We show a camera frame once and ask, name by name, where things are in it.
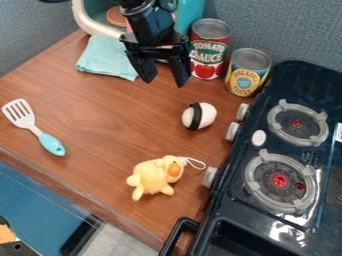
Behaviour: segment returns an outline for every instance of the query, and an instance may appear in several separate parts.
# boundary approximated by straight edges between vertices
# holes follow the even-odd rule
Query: blue spatula handle
[[[43,133],[39,136],[39,141],[42,146],[51,154],[56,156],[64,156],[66,154],[63,144],[50,134]]]

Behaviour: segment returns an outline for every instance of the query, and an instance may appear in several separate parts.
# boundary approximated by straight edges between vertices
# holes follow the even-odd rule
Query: yellow duck toy
[[[127,178],[127,184],[135,187],[132,199],[138,201],[143,194],[158,192],[172,196],[174,190],[169,183],[177,182],[183,172],[184,162],[176,156],[164,156],[138,164],[133,175]]]

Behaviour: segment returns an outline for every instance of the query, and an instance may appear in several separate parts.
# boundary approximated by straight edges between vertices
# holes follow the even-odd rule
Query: toy spatula
[[[16,99],[7,103],[2,107],[2,112],[15,126],[33,132],[39,138],[40,144],[50,153],[56,156],[66,154],[65,148],[59,140],[38,129],[35,124],[34,112],[26,100]]]

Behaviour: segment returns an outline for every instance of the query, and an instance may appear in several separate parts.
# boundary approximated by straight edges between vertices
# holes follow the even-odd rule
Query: toy kitchen
[[[227,133],[225,164],[209,168],[203,221],[181,218],[195,234],[186,255],[341,255],[342,74],[300,61],[277,65]]]

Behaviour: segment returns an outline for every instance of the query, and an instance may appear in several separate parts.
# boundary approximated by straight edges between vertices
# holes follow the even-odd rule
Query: string loop
[[[195,158],[191,158],[191,157],[183,157],[183,156],[180,156],[179,157],[181,160],[182,160],[182,163],[184,166],[186,166],[187,164],[191,165],[193,168],[197,169],[197,170],[204,170],[207,168],[207,165],[200,161],[200,160],[197,160]]]

